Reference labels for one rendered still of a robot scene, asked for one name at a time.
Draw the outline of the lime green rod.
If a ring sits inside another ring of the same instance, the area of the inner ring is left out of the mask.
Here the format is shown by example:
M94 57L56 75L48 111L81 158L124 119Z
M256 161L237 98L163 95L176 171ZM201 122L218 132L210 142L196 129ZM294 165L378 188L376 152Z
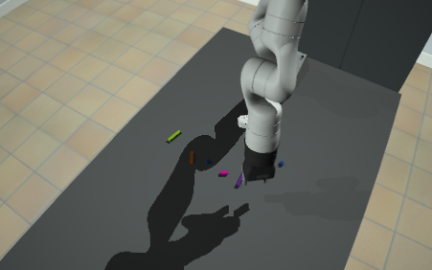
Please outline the lime green rod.
M174 140L177 136L179 136L181 134L181 131L178 130L177 132L175 132L172 136L170 136L168 138L168 141L171 142L172 140Z

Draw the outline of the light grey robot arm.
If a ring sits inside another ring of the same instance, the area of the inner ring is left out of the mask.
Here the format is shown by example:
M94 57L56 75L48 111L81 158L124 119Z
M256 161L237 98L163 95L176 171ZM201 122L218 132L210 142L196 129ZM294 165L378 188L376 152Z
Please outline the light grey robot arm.
M306 16L307 0L260 0L249 20L248 32L259 56L246 61L240 84L247 125L257 135L270 136L280 129L280 103L295 89L298 43Z

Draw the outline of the purple rod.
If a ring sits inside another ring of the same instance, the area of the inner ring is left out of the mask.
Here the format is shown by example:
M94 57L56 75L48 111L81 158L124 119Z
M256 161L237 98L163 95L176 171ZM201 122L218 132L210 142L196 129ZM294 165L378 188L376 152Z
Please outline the purple rod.
M241 174L241 176L240 176L238 182L236 183L236 187L239 187L240 184L241 184L241 182L242 182L242 174Z

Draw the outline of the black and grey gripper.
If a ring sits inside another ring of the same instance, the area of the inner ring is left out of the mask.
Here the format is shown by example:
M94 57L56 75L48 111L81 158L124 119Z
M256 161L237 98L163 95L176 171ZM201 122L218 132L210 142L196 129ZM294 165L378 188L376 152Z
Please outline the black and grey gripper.
M273 135L260 136L249 130L247 120L248 115L238 117L239 127L246 128L245 160L241 164L243 186L246 186L246 181L267 179L264 180L264 183L267 183L268 179L275 176L276 169L273 163L280 145L280 129Z

